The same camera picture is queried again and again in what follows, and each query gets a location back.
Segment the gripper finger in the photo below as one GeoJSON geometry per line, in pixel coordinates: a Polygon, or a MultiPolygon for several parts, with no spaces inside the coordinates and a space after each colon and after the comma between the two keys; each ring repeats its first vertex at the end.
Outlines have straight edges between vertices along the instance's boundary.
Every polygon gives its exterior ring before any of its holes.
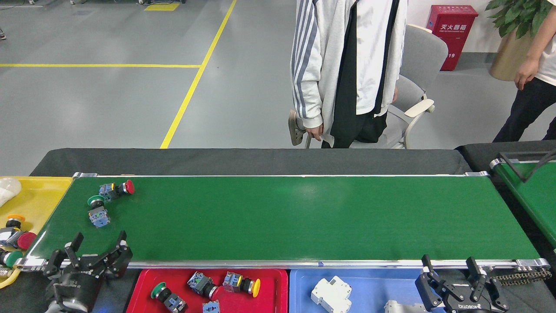
{"type": "Polygon", "coordinates": [[[452,305],[449,298],[460,301],[463,295],[457,292],[452,283],[442,279],[440,275],[433,269],[431,260],[427,254],[421,258],[423,263],[423,273],[415,281],[418,293],[423,301],[423,305],[427,311],[432,311],[443,303],[445,311],[458,312],[457,304],[452,305]]]}
{"type": "Polygon", "coordinates": [[[133,253],[126,242],[127,234],[122,230],[113,248],[95,258],[95,275],[106,279],[117,279],[125,274],[133,253]]]}
{"type": "Polygon", "coordinates": [[[469,281],[471,286],[469,299],[472,304],[469,306],[469,309],[481,312],[507,312],[509,304],[506,295],[503,293],[500,281],[489,277],[477,265],[473,257],[469,257],[466,260],[466,264],[469,270],[467,281],[469,281]]]}
{"type": "Polygon", "coordinates": [[[76,256],[84,236],[81,232],[78,232],[75,238],[64,246],[63,250],[57,249],[52,252],[47,265],[44,267],[43,275],[48,279],[55,279],[61,275],[61,265],[63,260],[69,259],[70,265],[76,270],[81,270],[82,266],[79,258],[76,256]]]}

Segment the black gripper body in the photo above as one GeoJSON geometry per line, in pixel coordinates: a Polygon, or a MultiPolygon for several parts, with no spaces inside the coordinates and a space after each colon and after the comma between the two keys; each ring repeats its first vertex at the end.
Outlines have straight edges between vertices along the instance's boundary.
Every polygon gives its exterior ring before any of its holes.
{"type": "Polygon", "coordinates": [[[488,303],[473,302],[445,302],[447,313],[494,313],[488,303]]]}
{"type": "Polygon", "coordinates": [[[44,269],[50,280],[47,313],[90,313],[99,295],[106,267],[95,265],[91,269],[75,269],[68,266],[60,270],[56,266],[44,269]]]}

